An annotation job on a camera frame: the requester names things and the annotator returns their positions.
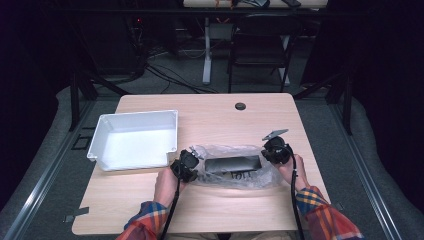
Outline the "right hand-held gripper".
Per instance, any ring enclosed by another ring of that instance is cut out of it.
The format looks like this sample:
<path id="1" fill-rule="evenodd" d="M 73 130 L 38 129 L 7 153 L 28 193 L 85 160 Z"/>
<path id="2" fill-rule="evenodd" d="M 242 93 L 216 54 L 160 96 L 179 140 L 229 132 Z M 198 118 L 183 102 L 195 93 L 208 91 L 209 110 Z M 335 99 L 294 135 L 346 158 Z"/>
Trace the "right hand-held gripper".
<path id="1" fill-rule="evenodd" d="M 293 157 L 293 150 L 281 137 L 288 129 L 273 130 L 263 138 L 263 157 L 272 164 L 286 164 Z"/>

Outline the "clear smiley plastic bag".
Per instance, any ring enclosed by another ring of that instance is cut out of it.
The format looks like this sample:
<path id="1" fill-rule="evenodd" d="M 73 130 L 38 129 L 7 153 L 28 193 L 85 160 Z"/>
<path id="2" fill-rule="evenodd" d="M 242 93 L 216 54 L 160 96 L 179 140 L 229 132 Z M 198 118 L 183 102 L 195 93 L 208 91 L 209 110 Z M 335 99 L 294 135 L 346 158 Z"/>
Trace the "clear smiley plastic bag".
<path id="1" fill-rule="evenodd" d="M 193 147 L 202 157 L 198 170 L 198 177 L 194 181 L 197 185 L 233 189 L 265 189 L 279 186 L 283 181 L 280 173 L 261 154 L 261 147 L 254 145 L 194 145 Z M 252 156 L 258 155 L 261 169 L 250 172 L 208 173 L 205 171 L 205 161 L 213 158 Z"/>

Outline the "white desk leg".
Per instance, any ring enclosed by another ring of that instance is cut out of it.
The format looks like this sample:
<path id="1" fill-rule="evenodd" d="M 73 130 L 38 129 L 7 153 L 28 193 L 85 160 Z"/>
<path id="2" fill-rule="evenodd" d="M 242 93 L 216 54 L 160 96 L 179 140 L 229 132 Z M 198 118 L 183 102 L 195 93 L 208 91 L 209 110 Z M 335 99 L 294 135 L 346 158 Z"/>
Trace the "white desk leg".
<path id="1" fill-rule="evenodd" d="M 209 85 L 211 83 L 211 70 L 212 70 L 209 18 L 206 18 L 204 22 L 204 40 L 205 40 L 205 59 L 204 59 L 202 83 L 205 85 Z"/>

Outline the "black metal stand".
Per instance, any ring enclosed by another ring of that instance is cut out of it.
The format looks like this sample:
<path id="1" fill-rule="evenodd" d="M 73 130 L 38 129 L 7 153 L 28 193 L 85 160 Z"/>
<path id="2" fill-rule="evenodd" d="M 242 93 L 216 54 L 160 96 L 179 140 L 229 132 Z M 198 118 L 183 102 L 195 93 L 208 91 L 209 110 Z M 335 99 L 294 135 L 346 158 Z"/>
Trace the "black metal stand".
<path id="1" fill-rule="evenodd" d="M 293 96 L 295 100 L 303 99 L 310 94 L 318 91 L 324 86 L 330 86 L 325 95 L 325 101 L 328 104 L 337 104 L 342 99 L 342 125 L 348 135 L 352 134 L 351 130 L 351 108 L 352 108 L 352 86 L 353 79 L 348 73 L 341 72 L 332 75 L 324 81 L 314 83 L 306 90 L 303 90 Z"/>
<path id="2" fill-rule="evenodd" d="M 69 131 L 72 132 L 80 121 L 80 100 L 79 93 L 89 100 L 94 101 L 98 97 L 98 92 L 93 86 L 96 82 L 112 92 L 124 96 L 129 92 L 121 89 L 115 84 L 107 81 L 103 77 L 88 70 L 74 70 L 70 77 L 70 97 L 71 97 L 71 125 Z"/>

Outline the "grey tape strip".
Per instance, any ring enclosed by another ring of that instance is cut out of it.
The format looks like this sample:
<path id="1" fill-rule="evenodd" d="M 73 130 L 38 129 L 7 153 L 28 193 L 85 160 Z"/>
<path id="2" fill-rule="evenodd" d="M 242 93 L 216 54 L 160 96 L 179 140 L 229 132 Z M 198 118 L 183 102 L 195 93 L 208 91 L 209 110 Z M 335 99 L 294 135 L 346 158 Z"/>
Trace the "grey tape strip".
<path id="1" fill-rule="evenodd" d="M 63 218 L 64 223 L 72 223 L 78 216 L 86 215 L 89 213 L 88 207 L 83 207 L 75 210 L 72 214 L 65 215 Z"/>

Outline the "light wooden desk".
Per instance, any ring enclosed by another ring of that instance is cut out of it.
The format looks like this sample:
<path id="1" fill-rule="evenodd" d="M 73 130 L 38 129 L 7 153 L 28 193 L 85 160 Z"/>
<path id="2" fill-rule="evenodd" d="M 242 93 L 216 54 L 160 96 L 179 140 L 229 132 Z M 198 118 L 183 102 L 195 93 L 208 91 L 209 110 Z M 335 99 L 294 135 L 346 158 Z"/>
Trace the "light wooden desk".
<path id="1" fill-rule="evenodd" d="M 288 8 L 282 0 L 269 0 L 270 8 Z M 325 8 L 328 0 L 297 0 L 301 8 Z M 231 0 L 183 0 L 185 7 L 191 8 L 230 8 Z"/>

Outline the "white plastic tray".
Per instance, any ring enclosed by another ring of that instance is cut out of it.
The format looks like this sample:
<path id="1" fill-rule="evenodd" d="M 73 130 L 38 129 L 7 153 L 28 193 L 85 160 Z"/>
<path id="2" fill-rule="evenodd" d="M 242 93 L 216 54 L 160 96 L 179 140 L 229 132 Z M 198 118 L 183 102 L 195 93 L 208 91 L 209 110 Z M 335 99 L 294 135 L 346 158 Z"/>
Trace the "white plastic tray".
<path id="1" fill-rule="evenodd" d="M 87 158 L 103 171 L 166 167 L 178 148 L 178 111 L 103 114 Z"/>

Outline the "person's right hand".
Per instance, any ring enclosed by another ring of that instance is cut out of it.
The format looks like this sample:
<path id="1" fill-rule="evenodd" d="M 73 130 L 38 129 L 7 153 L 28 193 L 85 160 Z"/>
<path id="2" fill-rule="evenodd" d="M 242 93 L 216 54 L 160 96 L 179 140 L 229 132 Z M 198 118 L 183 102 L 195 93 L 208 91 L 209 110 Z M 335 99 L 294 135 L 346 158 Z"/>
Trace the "person's right hand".
<path id="1" fill-rule="evenodd" d="M 297 192 L 309 187 L 303 158 L 295 154 L 286 164 L 276 164 L 275 168 L 282 175 L 283 179 L 288 183 L 294 183 Z"/>

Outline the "person's left hand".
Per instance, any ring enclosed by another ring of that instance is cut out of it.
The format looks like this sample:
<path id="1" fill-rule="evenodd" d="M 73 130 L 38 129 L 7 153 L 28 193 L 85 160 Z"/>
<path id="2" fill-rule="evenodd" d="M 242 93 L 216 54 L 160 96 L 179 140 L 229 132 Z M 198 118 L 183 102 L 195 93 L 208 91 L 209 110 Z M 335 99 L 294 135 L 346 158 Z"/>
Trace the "person's left hand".
<path id="1" fill-rule="evenodd" d="M 186 183 L 179 183 L 177 177 L 170 168 L 161 170 L 156 178 L 153 201 L 165 207 L 169 207 L 173 202 L 178 187 L 180 191 L 183 191 L 186 187 Z"/>

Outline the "aluminium rail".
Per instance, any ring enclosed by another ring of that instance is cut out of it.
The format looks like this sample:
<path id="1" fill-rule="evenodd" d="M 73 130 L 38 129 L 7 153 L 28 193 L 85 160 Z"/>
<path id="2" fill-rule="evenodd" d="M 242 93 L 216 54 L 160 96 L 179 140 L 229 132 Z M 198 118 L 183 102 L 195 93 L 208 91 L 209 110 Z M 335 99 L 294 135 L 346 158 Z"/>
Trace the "aluminium rail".
<path id="1" fill-rule="evenodd" d="M 389 213 L 387 205 L 375 184 L 359 147 L 357 146 L 353 136 L 348 134 L 343 125 L 341 110 L 337 105 L 333 104 L 329 105 L 329 109 L 333 117 L 336 119 L 336 124 L 342 133 L 344 141 L 347 143 L 350 152 L 353 155 L 355 169 L 387 240 L 403 240 L 391 214 Z"/>
<path id="2" fill-rule="evenodd" d="M 59 106 L 47 136 L 6 208 L 0 212 L 0 240 L 85 240 L 72 232 L 65 215 L 80 203 L 95 164 L 86 158 L 100 114 L 116 105 L 86 102 L 70 132 L 70 107 Z"/>

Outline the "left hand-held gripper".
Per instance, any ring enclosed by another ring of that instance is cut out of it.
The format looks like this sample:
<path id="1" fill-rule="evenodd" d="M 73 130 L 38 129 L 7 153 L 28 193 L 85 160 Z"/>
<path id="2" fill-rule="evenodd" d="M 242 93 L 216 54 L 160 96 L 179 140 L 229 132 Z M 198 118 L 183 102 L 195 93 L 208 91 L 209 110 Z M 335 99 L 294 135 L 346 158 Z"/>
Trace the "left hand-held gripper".
<path id="1" fill-rule="evenodd" d="M 180 152 L 180 156 L 170 166 L 173 174 L 179 181 L 189 183 L 197 179 L 198 170 L 196 167 L 199 165 L 202 157 L 193 148 L 188 150 L 184 149 Z"/>

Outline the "black folding chair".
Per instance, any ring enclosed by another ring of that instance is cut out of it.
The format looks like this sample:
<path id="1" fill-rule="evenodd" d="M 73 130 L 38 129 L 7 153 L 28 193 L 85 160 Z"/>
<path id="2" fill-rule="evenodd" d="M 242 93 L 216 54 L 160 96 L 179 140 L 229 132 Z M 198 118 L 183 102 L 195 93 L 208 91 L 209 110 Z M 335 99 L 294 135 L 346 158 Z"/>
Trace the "black folding chair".
<path id="1" fill-rule="evenodd" d="M 294 16 L 249 14 L 235 21 L 227 65 L 228 92 L 232 92 L 233 68 L 283 69 L 280 91 L 284 90 L 294 42 L 303 30 Z"/>

